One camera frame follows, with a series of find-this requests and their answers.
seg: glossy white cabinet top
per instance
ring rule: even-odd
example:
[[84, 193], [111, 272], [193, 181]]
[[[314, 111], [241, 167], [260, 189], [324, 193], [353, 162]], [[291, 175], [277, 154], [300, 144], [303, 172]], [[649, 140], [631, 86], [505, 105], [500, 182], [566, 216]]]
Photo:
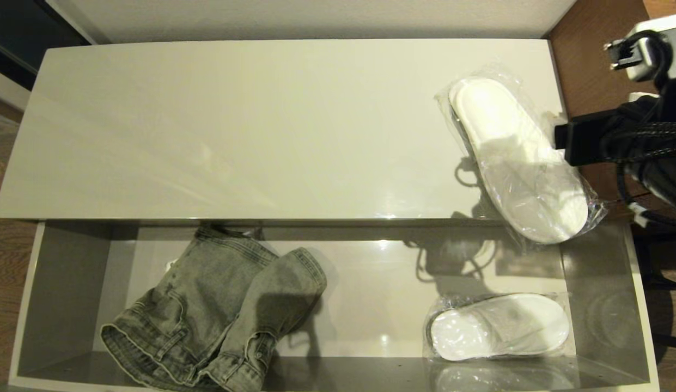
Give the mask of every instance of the glossy white cabinet top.
[[455, 179], [462, 153], [433, 96], [494, 62], [542, 111], [562, 111], [545, 40], [50, 50], [0, 217], [470, 216], [480, 189]]

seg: plastic wrapper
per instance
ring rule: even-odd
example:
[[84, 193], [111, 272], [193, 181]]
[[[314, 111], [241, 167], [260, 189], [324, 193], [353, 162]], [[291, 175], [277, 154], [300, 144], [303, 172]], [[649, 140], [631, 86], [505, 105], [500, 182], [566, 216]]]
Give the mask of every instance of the plastic wrapper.
[[569, 309], [567, 293], [439, 298], [423, 325], [423, 357], [446, 362], [572, 357]]
[[457, 79], [436, 99], [462, 152], [476, 164], [480, 185], [524, 238], [561, 243], [606, 216], [606, 203], [553, 148], [552, 116], [535, 110], [502, 67]]

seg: white slipper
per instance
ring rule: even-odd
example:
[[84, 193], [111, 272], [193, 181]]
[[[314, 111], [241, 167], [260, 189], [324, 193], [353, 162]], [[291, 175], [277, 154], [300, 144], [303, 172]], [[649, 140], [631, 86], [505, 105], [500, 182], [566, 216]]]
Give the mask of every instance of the white slipper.
[[445, 310], [432, 320], [428, 333], [445, 360], [538, 355], [565, 342], [570, 322], [554, 300], [515, 293]]
[[510, 225], [538, 243], [579, 233], [588, 214], [580, 178], [507, 87], [472, 77], [452, 87], [449, 102], [485, 188]]

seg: jeans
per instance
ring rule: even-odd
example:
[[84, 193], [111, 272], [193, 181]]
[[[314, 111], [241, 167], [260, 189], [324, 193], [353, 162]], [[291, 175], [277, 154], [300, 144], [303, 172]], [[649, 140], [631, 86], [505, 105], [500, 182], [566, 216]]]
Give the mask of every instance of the jeans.
[[278, 258], [209, 226], [101, 338], [136, 382], [156, 389], [255, 392], [279, 339], [300, 327], [326, 287], [311, 254]]

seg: drawer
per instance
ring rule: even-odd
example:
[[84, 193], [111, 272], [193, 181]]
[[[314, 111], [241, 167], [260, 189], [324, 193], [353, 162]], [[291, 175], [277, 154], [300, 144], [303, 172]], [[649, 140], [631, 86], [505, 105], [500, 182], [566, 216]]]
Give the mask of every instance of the drawer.
[[[308, 248], [328, 277], [312, 317], [278, 345], [264, 390], [659, 390], [625, 226], [522, 251], [505, 228], [483, 224], [263, 223], [263, 244], [278, 254]], [[105, 352], [99, 327], [158, 283], [197, 225], [41, 222], [5, 388], [144, 390]], [[439, 295], [495, 292], [567, 292], [573, 327], [564, 355], [422, 358], [423, 322]]]

